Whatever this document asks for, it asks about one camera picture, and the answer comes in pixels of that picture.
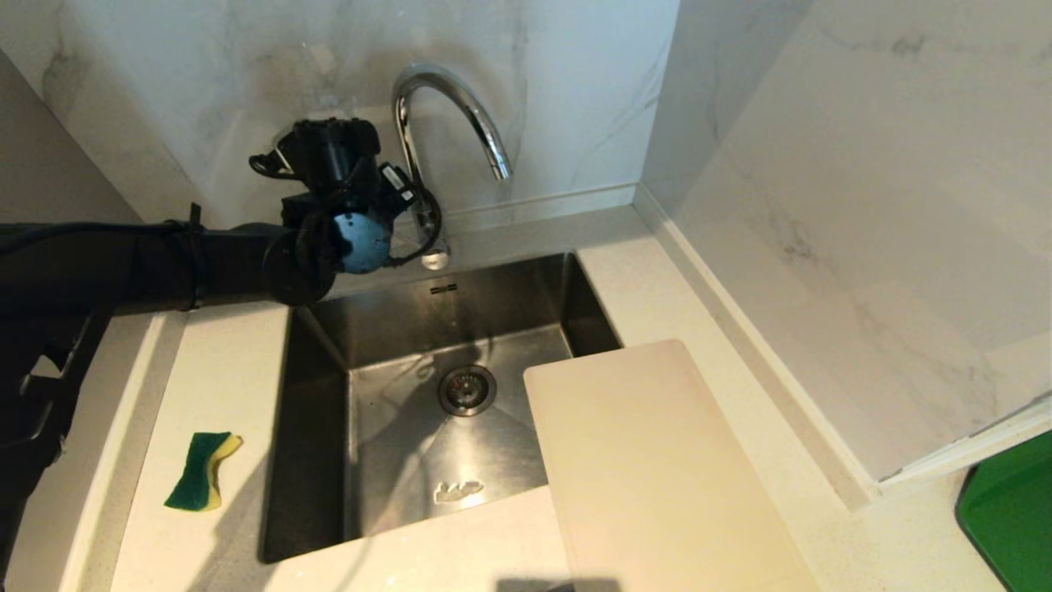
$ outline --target sink drain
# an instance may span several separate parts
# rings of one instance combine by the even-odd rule
[[[446,373],[439,387],[442,409],[461,417],[478,415],[497,397],[497,380],[481,366],[465,366]]]

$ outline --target sponge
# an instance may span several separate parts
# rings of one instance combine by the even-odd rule
[[[168,508],[204,512],[222,505],[216,487],[219,462],[234,454],[241,446],[241,437],[229,432],[209,434],[198,432],[190,440],[190,450],[186,453],[186,467],[179,477],[176,489],[164,503]]]

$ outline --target cutting board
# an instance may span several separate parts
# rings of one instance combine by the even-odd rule
[[[579,592],[818,590],[683,344],[525,377]]]

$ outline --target chrome faucet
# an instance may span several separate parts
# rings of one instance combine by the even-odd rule
[[[504,149],[504,142],[501,135],[493,125],[493,120],[489,118],[486,108],[482,106],[479,99],[464,82],[457,78],[448,69],[431,63],[413,63],[402,70],[394,82],[394,124],[398,126],[399,140],[402,142],[402,150],[405,152],[405,162],[409,167],[409,176],[417,184],[424,185],[424,180],[420,171],[420,162],[417,158],[417,148],[412,142],[412,131],[409,128],[409,98],[412,93],[422,86],[434,88],[445,95],[449,100],[460,107],[461,113],[471,122],[482,147],[489,160],[489,167],[493,170],[493,176],[500,179],[507,179],[511,176],[511,163],[508,161],[507,151]],[[423,201],[417,201],[412,207],[413,221],[417,224],[417,234],[421,243],[426,242],[434,228],[434,212]],[[424,266],[429,269],[441,269],[449,262],[449,244],[443,237],[434,242],[434,245],[421,258]]]

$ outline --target countertop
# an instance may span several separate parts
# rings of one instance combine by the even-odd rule
[[[575,249],[626,346],[682,341],[823,589],[1002,590],[953,519],[963,474],[857,512],[844,507],[632,207],[451,237],[450,244],[450,270]],[[333,293],[422,273],[411,267],[342,278]],[[568,577],[547,487],[261,565],[256,550],[288,314],[254,305],[191,315],[112,590],[531,592]],[[245,444],[222,465],[223,507],[203,514],[164,508],[190,434],[227,430]]]

